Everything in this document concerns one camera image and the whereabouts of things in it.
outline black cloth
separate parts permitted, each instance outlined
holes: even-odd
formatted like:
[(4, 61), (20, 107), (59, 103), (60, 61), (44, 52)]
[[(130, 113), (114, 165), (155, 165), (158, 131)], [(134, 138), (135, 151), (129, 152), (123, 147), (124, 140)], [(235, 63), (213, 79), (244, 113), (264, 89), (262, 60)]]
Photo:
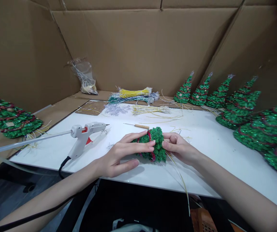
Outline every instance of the black cloth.
[(185, 193), (101, 180), (80, 232), (111, 231), (119, 218), (160, 231), (193, 231)]

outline forearm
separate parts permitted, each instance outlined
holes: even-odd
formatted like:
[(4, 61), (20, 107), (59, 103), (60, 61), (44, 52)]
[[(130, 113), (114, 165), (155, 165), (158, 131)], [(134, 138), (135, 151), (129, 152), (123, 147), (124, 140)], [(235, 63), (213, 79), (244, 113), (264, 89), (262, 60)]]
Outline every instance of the forearm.
[[(3, 218), (0, 221), (0, 226), (53, 208), (70, 196), (80, 192), (94, 180), (99, 178), (97, 162), (98, 160), (93, 161), (85, 168), (68, 176), (33, 198), (31, 201), (25, 203), (23, 206)], [(13, 228), (10, 231), (40, 231), (60, 210), (61, 209), (56, 210), (53, 213)]]
[(256, 231), (277, 231), (277, 205), (201, 154), (193, 167)]

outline workbench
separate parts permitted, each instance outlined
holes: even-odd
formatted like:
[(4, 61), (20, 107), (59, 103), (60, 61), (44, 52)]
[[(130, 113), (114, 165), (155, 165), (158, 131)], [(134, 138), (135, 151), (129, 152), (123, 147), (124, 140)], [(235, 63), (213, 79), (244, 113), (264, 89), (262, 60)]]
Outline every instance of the workbench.
[[(106, 127), (107, 134), (105, 132), (93, 134), (90, 137), (93, 143), (86, 145), (83, 154), (75, 160), (68, 161), (62, 169), (62, 171), (74, 173), (93, 160), (105, 155), (109, 151), (108, 147), (118, 142), (125, 134), (143, 130), (124, 123), (145, 123), (143, 125), (148, 125), (150, 128), (159, 126), (163, 132), (171, 132), (180, 128), (181, 130), (175, 132), (180, 132), (181, 136), (187, 137), (186, 139), (191, 145), (277, 204), (277, 172), (267, 164), (257, 151), (239, 143), (233, 137), (233, 130), (217, 123), (215, 116), (210, 112), (185, 109), (171, 110), (171, 114), (159, 112), (156, 114), (166, 117), (182, 117), (171, 121), (151, 113), (133, 115), (128, 112), (119, 116), (111, 116), (105, 114), (104, 110), (100, 115), (92, 116), (74, 112), (50, 129), (48, 134), (68, 131), (73, 125), (84, 126), (93, 121), (109, 124)], [(27, 147), (10, 160), (19, 164), (58, 170), (75, 141), (76, 139), (72, 138), (70, 134), (43, 140), (38, 143), (36, 148)], [(129, 155), (122, 159), (122, 162), (130, 159), (138, 159), (140, 161), (139, 166), (130, 172), (112, 178), (112, 180), (185, 192), (181, 178), (169, 159), (166, 163), (152, 163), (142, 157)], [(177, 158), (174, 160), (189, 193), (220, 198), (194, 168), (185, 165)]]

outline left hand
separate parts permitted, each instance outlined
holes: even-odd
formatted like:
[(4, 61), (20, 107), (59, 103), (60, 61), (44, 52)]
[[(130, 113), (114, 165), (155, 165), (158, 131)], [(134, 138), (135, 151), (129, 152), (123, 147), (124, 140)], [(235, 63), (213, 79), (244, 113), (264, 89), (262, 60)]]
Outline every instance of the left hand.
[(122, 164), (120, 164), (120, 160), (134, 153), (152, 152), (155, 140), (148, 143), (131, 143), (134, 139), (146, 134), (147, 131), (125, 135), (106, 155), (98, 159), (99, 175), (112, 178), (136, 168), (139, 165), (138, 159), (132, 159)]

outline awl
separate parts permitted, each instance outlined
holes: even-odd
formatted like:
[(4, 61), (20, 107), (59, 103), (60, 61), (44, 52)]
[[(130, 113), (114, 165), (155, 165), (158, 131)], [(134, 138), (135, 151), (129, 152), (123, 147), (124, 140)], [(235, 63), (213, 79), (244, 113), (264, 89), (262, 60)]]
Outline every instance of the awl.
[(129, 124), (129, 123), (123, 123), (123, 124), (133, 125), (135, 127), (144, 128), (144, 129), (149, 130), (149, 126), (143, 126), (143, 125), (138, 125), (138, 124)]

